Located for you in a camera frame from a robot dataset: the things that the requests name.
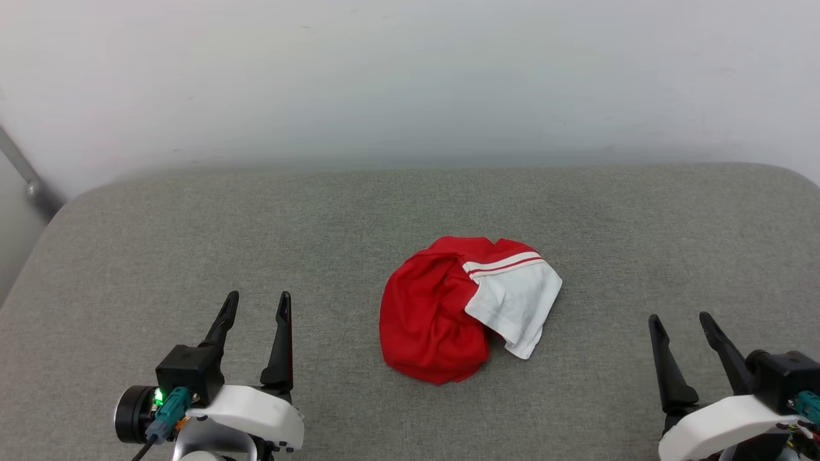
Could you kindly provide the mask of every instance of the red cloth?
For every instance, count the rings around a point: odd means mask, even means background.
[[[465,262],[492,263],[527,245],[485,237],[442,237],[409,258],[387,280],[379,335],[388,365],[435,384],[462,381],[490,357],[484,324],[464,312],[478,285]]]

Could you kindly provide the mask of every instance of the gray table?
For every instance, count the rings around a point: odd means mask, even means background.
[[[532,359],[493,345],[437,387],[387,367],[390,273],[442,235],[538,249],[564,279]],[[241,295],[222,369],[254,384],[294,299],[284,459],[654,459],[663,425],[646,326],[659,313],[704,401],[729,394],[697,312],[738,348],[820,358],[820,191],[754,165],[182,176],[79,197],[0,309],[0,459],[130,459],[112,409]],[[169,459],[163,445],[147,459]]]

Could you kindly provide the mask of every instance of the red stripe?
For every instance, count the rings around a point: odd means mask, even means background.
[[[492,269],[473,269],[473,270],[469,271],[469,272],[467,273],[467,275],[473,274],[473,273],[475,273],[475,272],[491,272],[491,271],[499,271],[499,270],[501,270],[501,269],[506,269],[507,267],[517,266],[518,264],[521,264],[522,262],[536,261],[536,260],[539,260],[539,259],[540,259],[541,261],[544,261],[544,259],[543,259],[541,256],[533,256],[532,258],[522,259],[521,261],[514,262],[514,263],[512,263],[512,264],[508,264],[508,265],[506,265],[506,266],[494,267],[494,268],[492,268]]]

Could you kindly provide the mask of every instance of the white fabric section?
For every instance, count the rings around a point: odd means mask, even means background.
[[[504,347],[513,355],[529,358],[561,289],[561,277],[545,260],[536,259],[498,271],[474,272],[470,278],[478,290],[464,312],[503,336]]]
[[[490,262],[488,264],[480,264],[478,262],[465,262],[464,265],[462,266],[462,268],[467,273],[469,273],[471,271],[475,271],[475,270],[486,271],[486,270],[490,270],[490,269],[497,269],[499,267],[509,266],[510,264],[514,264],[514,263],[519,262],[523,259],[540,258],[540,257],[541,257],[541,255],[534,252],[534,251],[526,251],[524,253],[514,254],[513,256],[510,256],[509,258],[504,258],[500,261]]]

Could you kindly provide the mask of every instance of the robotic arm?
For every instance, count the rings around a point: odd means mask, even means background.
[[[220,365],[239,293],[228,294],[205,339],[197,347],[177,345],[157,366],[158,386],[131,386],[114,414],[116,434],[143,444],[175,442],[172,461],[273,461],[274,453],[302,448],[302,414],[292,405],[293,344],[290,294],[276,310],[271,358],[261,386],[226,386]]]
[[[721,359],[734,396],[698,405],[657,315],[649,333],[661,407],[667,415],[661,461],[786,461],[820,459],[820,363],[797,351],[755,350],[744,359],[708,313],[700,324]]]

